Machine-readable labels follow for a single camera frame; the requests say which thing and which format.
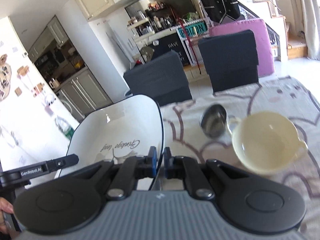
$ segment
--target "white plate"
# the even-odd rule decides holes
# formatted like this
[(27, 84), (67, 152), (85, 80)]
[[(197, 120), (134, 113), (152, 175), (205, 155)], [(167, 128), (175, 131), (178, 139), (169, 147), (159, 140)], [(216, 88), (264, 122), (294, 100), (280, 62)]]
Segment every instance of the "white plate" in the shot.
[[(61, 170), (60, 176), (103, 159), (115, 164), (134, 155), (148, 155), (151, 146), (157, 156), (164, 150), (164, 129), (157, 103), (136, 95), (89, 114), (77, 127), (68, 154), (76, 154), (79, 163)], [(147, 189), (151, 179), (140, 180), (138, 188)]]

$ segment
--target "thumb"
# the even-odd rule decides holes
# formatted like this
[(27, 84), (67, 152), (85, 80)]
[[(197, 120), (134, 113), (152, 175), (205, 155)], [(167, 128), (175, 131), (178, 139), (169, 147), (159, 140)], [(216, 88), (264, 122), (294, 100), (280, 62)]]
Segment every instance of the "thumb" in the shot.
[(0, 210), (3, 210), (6, 213), (13, 214), (13, 206), (5, 198), (0, 198)]

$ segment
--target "table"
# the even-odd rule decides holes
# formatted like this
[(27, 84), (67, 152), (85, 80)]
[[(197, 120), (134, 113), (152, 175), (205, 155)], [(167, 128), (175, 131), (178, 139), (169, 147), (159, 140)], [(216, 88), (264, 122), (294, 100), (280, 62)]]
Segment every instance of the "table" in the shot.
[(299, 231), (307, 239), (320, 236), (320, 104), (299, 81), (291, 77), (251, 84), (215, 95), (161, 108), (165, 145), (172, 155), (194, 157), (200, 163), (219, 159), (245, 169), (236, 157), (230, 136), (216, 140), (202, 132), (199, 119), (212, 104), (225, 107), (229, 117), (244, 118), (259, 111), (273, 111), (288, 117), (299, 137), (308, 144), (309, 152), (288, 169), (269, 177), (297, 190), (307, 204), (307, 213)]

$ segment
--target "screw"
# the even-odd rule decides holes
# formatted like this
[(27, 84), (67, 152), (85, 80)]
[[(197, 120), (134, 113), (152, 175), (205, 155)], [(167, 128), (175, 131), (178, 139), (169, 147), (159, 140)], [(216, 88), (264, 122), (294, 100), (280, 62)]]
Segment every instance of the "screw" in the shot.
[(209, 198), (212, 196), (212, 192), (211, 192), (211, 190), (208, 190), (206, 188), (200, 188), (200, 189), (197, 189), (196, 195), (199, 198)]
[(108, 191), (109, 197), (119, 198), (119, 197), (122, 197), (123, 194), (124, 194), (124, 191), (120, 188), (113, 188)]

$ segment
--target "ceiling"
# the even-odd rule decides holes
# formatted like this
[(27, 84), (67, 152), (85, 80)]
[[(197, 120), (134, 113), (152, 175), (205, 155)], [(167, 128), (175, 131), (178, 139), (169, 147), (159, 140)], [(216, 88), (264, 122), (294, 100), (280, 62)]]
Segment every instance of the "ceiling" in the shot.
[(0, 0), (0, 19), (10, 17), (23, 46), (28, 51), (51, 18), (67, 1)]

